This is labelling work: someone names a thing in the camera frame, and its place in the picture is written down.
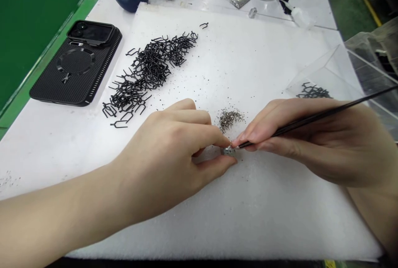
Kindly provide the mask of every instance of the green wall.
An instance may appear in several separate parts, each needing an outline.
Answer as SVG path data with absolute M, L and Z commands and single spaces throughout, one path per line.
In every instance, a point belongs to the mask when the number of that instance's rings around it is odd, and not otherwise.
M 80 0 L 1 0 L 0 110 Z

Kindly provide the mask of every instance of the white table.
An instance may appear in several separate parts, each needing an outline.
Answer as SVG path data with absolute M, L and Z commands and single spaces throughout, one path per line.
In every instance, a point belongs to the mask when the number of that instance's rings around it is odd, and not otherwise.
M 294 25 L 277 2 L 252 0 L 241 10 L 236 10 L 224 0 L 150 1 L 158 5 L 179 5 L 242 17 L 247 16 L 250 8 L 257 7 L 259 14 L 254 20 Z M 324 33 L 330 48 L 343 43 L 339 32 L 334 30 L 336 26 L 327 0 L 291 2 L 308 10 L 317 19 L 318 26 L 325 27 L 314 29 Z M 99 0 L 87 17 L 88 20 L 114 24 L 124 35 L 128 34 L 133 18 L 134 15 L 122 10 L 115 0 Z M 28 101 L 0 142 L 0 199 L 50 186 L 86 172 L 82 164 L 98 115 L 94 108 L 99 103 L 123 44 L 122 40 L 91 105 L 77 108 L 32 99 Z M 355 78 L 349 70 L 343 75 L 347 79 Z

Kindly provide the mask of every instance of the silver metal part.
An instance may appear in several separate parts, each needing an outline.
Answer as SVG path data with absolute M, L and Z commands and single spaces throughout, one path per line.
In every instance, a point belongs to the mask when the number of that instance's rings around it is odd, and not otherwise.
M 249 16 L 249 18 L 254 18 L 256 16 L 256 14 L 257 14 L 257 8 L 254 7 L 252 9 L 250 9 L 248 16 Z
M 227 148 L 220 148 L 220 149 L 221 149 L 222 155 L 236 157 L 236 151 L 235 151 L 235 149 L 232 148 L 232 146 L 229 146 Z

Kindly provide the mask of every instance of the pile of rhinestones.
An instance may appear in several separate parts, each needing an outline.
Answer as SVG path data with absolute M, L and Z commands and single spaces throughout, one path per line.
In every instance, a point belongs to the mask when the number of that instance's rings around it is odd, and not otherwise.
M 103 102 L 102 112 L 108 117 L 116 118 L 118 113 L 124 115 L 120 120 L 111 123 L 115 128 L 127 128 L 126 124 L 133 118 L 133 114 L 140 109 L 146 109 L 146 101 L 152 96 L 145 97 L 148 90 L 155 90 L 163 86 L 167 76 L 171 74 L 170 67 L 180 67 L 185 61 L 185 55 L 193 48 L 198 34 L 183 33 L 180 37 L 171 39 L 159 37 L 152 39 L 144 50 L 131 49 L 126 55 L 136 55 L 135 61 L 124 74 L 118 75 L 118 80 L 110 87 L 116 93 L 111 95 L 109 102 Z
M 237 122 L 246 122 L 245 117 L 239 113 L 238 110 L 229 111 L 227 109 L 221 110 L 221 115 L 217 117 L 219 119 L 218 125 L 221 132 L 224 134 L 226 131 L 231 129 L 231 127 Z

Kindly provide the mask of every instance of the phone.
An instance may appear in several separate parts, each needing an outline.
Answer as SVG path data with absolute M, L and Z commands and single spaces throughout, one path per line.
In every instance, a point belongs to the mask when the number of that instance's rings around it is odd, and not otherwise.
M 33 99 L 89 105 L 108 69 L 122 34 L 111 24 L 79 20 L 31 88 Z

